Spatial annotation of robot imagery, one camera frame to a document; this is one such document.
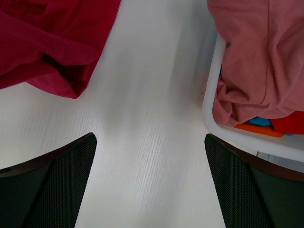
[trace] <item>pink cloth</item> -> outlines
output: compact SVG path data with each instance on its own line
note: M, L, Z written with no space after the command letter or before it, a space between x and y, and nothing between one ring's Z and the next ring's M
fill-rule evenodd
M208 0L227 42L213 116L234 126L304 111L302 0Z

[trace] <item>red cloth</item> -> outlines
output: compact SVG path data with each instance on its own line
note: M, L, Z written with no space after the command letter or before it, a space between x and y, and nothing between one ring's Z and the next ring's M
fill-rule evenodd
M287 117L270 120L276 132L304 134L304 112L296 111Z
M0 1L0 89L21 82L77 98L90 80L120 0Z

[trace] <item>table surface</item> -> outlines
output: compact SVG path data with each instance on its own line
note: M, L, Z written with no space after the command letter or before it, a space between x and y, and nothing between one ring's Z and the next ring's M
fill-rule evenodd
M94 132L77 228L225 227L200 111L216 35L205 1L123 0L80 98L0 91L0 168Z

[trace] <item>white basket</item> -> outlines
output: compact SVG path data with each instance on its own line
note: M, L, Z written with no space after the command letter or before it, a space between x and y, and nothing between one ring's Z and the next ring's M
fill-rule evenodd
M226 141L232 141L240 147L247 147L255 151L304 162L304 135L275 138L215 123L212 107L225 45L226 43L223 38L218 35L202 107L203 119L207 129L217 137Z

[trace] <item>crumpled fabric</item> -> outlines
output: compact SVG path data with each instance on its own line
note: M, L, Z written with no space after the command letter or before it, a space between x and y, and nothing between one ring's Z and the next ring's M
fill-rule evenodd
M304 111L304 4L301 0L208 0L226 41L213 105L218 124Z
M63 97L87 87L120 0L0 2L0 89L21 82Z

